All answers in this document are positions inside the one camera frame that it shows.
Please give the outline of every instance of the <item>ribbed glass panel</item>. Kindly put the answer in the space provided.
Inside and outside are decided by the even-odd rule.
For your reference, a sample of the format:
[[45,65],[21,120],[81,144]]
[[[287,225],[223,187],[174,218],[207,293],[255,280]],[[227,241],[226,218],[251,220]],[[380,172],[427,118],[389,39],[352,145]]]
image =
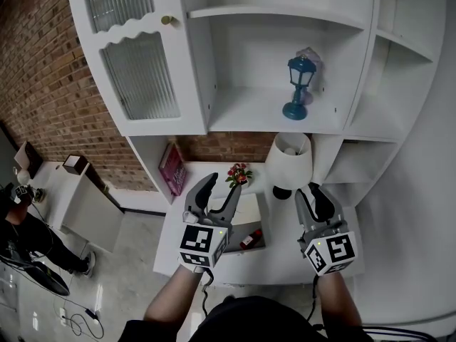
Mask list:
[[160,33],[125,38],[102,52],[130,119],[180,117]]
[[141,19],[154,11],[152,0],[88,0],[96,31],[108,31],[128,19]]

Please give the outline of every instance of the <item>black cable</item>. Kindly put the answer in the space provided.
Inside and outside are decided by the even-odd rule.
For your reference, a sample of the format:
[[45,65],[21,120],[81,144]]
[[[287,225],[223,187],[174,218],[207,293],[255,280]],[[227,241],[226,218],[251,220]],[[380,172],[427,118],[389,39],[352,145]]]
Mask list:
[[409,329],[394,328],[394,327],[382,327],[382,326],[362,326],[362,328],[367,333],[370,333],[370,332],[368,332],[368,330],[392,331],[392,332],[413,334],[416,338],[419,338],[419,339],[425,338],[425,339],[423,339],[423,341],[437,341],[430,334],[427,334],[427,333],[424,333],[424,332],[419,332],[419,331],[411,331]]
[[212,284],[212,282],[214,281],[214,274],[212,273],[212,271],[210,269],[205,269],[205,271],[207,272],[207,274],[209,275],[210,277],[210,280],[202,287],[202,292],[204,293],[204,298],[202,300],[202,310],[204,311],[204,315],[206,316],[207,318],[207,310],[206,310],[206,300],[207,300],[207,291],[206,289]]
[[[23,277],[25,277],[25,278],[26,278],[27,280],[29,280],[30,282],[32,282],[32,283],[34,283],[35,285],[41,287],[43,290],[46,290],[46,291],[50,292],[51,294],[57,296],[58,298],[60,298],[60,299],[62,299],[62,300],[64,300],[64,301],[68,301],[68,302],[70,302],[70,303],[72,303],[72,304],[74,304],[74,305],[76,305],[76,306],[80,306],[82,309],[85,310],[86,313],[87,313],[87,311],[90,311],[89,308],[86,308],[85,306],[82,306],[82,305],[80,305],[80,304],[78,304],[78,303],[75,303],[74,301],[71,301],[70,299],[63,298],[62,296],[60,296],[60,295],[58,295],[58,294],[56,294],[56,293],[53,293],[51,290],[46,289],[45,287],[41,286],[40,284],[36,283],[35,281],[30,280],[27,276],[25,276],[24,274],[22,274],[22,273],[19,271],[19,269],[14,268],[14,267],[13,267],[13,269],[15,269],[20,275],[22,275]],[[70,323],[71,323],[71,329],[73,330],[73,333],[74,333],[75,335],[80,336],[81,334],[84,334],[84,335],[86,335],[87,337],[90,337],[87,333],[82,332],[81,326],[79,326],[75,321],[73,321],[73,317],[74,317],[74,316],[80,316],[80,317],[84,320],[84,322],[85,322],[85,324],[86,324],[86,326],[87,326],[87,329],[90,331],[90,333],[92,334],[92,336],[93,336],[94,338],[96,338],[94,341],[100,340],[100,339],[102,339],[102,338],[105,336],[105,329],[103,328],[103,325],[101,324],[100,319],[98,319],[98,317],[96,317],[96,315],[95,315],[95,319],[98,321],[98,323],[100,324],[100,327],[101,327],[101,333],[102,333],[102,334],[101,334],[101,337],[97,337],[97,336],[95,336],[95,334],[93,334],[92,330],[91,330],[90,327],[88,326],[87,321],[85,320],[85,318],[84,318],[81,314],[75,313],[75,314],[73,314],[70,318],[62,317],[62,318],[64,318],[65,320],[69,320],[69,321],[70,321]],[[79,333],[79,334],[76,334],[76,332],[74,331],[73,323],[76,323],[76,325],[79,327],[79,329],[80,329],[80,333]]]
[[[325,326],[323,324],[314,324],[313,328],[316,331],[321,331],[322,329],[325,329]],[[384,336],[408,337],[408,338],[418,339],[418,340],[421,340],[421,341],[437,342],[437,340],[434,337],[432,337],[431,335],[429,335],[427,333],[418,332],[418,331],[411,331],[409,329],[393,328],[393,327],[382,327],[382,326],[379,326],[379,327],[377,327],[377,326],[359,326],[359,327],[347,327],[347,328],[362,329],[367,334],[378,334],[378,335],[384,335]],[[380,331],[392,331],[392,332],[400,332],[400,333],[375,332],[376,329],[378,329]]]
[[32,205],[33,205],[33,207],[35,208],[35,210],[38,212],[38,215],[40,216],[40,218],[41,218],[41,221],[42,221],[44,224],[46,224],[46,225],[47,225],[47,223],[44,221],[44,218],[43,218],[43,216],[41,215],[40,211],[38,210],[38,208],[36,207],[36,205],[33,203],[33,201],[32,201],[30,204],[32,204]]
[[17,265],[15,265],[15,264],[10,264],[9,262],[6,262],[6,261],[3,261],[3,263],[4,263],[5,265],[11,267],[12,269],[15,269],[16,271],[25,271],[25,270],[23,270],[23,269],[25,269],[24,266],[17,266]]
[[[85,333],[83,332],[83,329],[81,328],[81,326],[80,326],[79,324],[77,324],[77,323],[73,320],[73,318],[74,318],[75,316],[80,316],[80,317],[83,319],[85,325],[87,326],[87,329],[89,330],[90,334],[91,334],[95,339],[102,339],[102,338],[105,336],[105,329],[103,328],[103,325],[100,323],[100,321],[99,321],[98,319],[96,319],[96,320],[98,321],[98,323],[100,324],[100,327],[101,327],[101,337],[97,337],[95,334],[93,334],[92,330],[91,330],[90,327],[88,326],[88,323],[87,323],[86,319],[84,318],[84,316],[83,316],[82,314],[75,313],[75,314],[73,314],[70,318],[65,318],[65,317],[63,317],[63,318],[64,318],[65,320],[67,320],[67,321],[70,321],[71,329],[73,330],[73,333],[74,333],[76,336],[80,336],[81,334],[85,334]],[[79,334],[77,334],[77,333],[75,332],[74,327],[73,327],[73,323],[74,323],[75,325],[78,326],[78,328],[79,328]]]
[[11,264],[13,264],[14,267],[22,267],[23,269],[30,269],[32,267],[35,267],[34,265],[30,265],[27,262],[17,261],[15,259],[10,259],[10,258],[5,257],[5,256],[0,256],[0,261],[2,261],[4,264],[6,264],[6,265],[8,265],[10,267],[12,267]]
[[408,338],[418,339],[421,341],[434,341],[433,339],[423,338],[423,337],[417,336],[415,334],[399,334],[399,333],[368,332],[368,331],[365,331],[365,332],[367,334],[380,334],[380,335],[384,335],[384,336],[408,337]]
[[309,316],[307,317],[307,321],[310,321],[312,315],[314,314],[314,311],[315,311],[315,306],[316,306],[316,285],[318,283],[318,279],[319,279],[320,276],[318,275],[315,275],[315,277],[313,278],[313,283],[312,283],[312,310],[311,310],[311,313],[309,314]]

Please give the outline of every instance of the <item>white floor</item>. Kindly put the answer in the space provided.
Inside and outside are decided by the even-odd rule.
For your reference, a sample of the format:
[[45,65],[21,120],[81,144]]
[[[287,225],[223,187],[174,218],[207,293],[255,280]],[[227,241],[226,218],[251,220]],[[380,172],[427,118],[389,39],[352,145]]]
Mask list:
[[[155,252],[163,225],[163,218],[144,214],[126,213],[120,235],[112,254],[96,249],[97,267],[92,279],[72,277],[64,271],[61,276],[70,286],[69,300],[99,310],[105,329],[102,341],[117,341],[125,323],[130,319],[141,319],[147,305],[163,287],[167,277],[152,272]],[[81,254],[85,244],[74,237],[62,237],[64,243],[76,254]],[[59,269],[49,264],[54,271]],[[8,267],[0,268],[0,277],[11,281],[0,281],[0,328],[11,342],[21,336],[25,342],[91,342],[87,336],[76,337],[71,328],[62,326],[58,310],[65,304],[67,316],[84,314],[84,310],[32,284]],[[243,286],[210,287],[207,310],[223,301],[225,296],[261,295],[277,300],[307,316],[311,307],[311,286]],[[203,320],[202,292],[194,298],[189,316],[182,327],[178,341],[188,341],[192,332]],[[17,309],[12,311],[2,304]],[[90,328],[100,335],[100,326],[89,318]],[[319,307],[311,323],[321,323]],[[81,326],[88,333],[85,325]]]

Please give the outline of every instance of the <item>white table lamp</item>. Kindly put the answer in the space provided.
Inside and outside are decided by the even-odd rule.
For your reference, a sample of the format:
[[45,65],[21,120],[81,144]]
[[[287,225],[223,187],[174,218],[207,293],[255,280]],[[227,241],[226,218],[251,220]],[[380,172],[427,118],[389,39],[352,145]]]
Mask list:
[[312,174],[311,141],[303,133],[279,133],[274,138],[266,171],[278,199],[288,199],[292,190],[310,183]]
[[14,174],[15,176],[17,177],[17,182],[22,185],[22,186],[26,186],[29,181],[30,181],[30,172],[27,171],[26,169],[21,169],[20,171],[13,167],[13,171],[14,171]]

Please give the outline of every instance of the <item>person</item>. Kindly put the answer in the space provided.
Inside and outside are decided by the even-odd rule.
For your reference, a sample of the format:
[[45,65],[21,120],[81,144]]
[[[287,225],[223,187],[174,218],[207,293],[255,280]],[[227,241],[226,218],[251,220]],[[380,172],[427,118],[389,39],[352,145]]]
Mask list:
[[[129,321],[119,342],[176,341],[204,269],[181,264],[154,298],[142,321]],[[339,272],[318,279],[321,313],[330,341],[372,341]],[[327,341],[298,312],[260,296],[227,297],[201,323],[191,342]]]
[[91,277],[96,263],[94,252],[80,259],[67,249],[58,236],[41,220],[27,212],[29,194],[15,203],[5,191],[0,191],[0,255],[7,257],[8,241],[18,242],[28,252],[40,252],[56,266],[69,273]]

